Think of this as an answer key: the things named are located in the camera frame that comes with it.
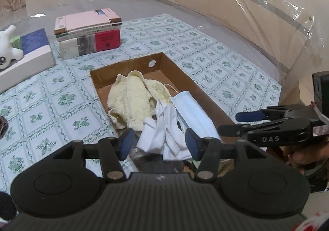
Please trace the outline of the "person's hand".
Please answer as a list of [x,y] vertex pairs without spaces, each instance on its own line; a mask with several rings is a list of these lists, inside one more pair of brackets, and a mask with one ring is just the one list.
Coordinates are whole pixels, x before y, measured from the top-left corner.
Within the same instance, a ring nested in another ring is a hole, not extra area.
[[305,165],[328,159],[328,138],[324,142],[308,147],[284,146],[282,149],[283,155],[288,158],[287,164],[304,174]]

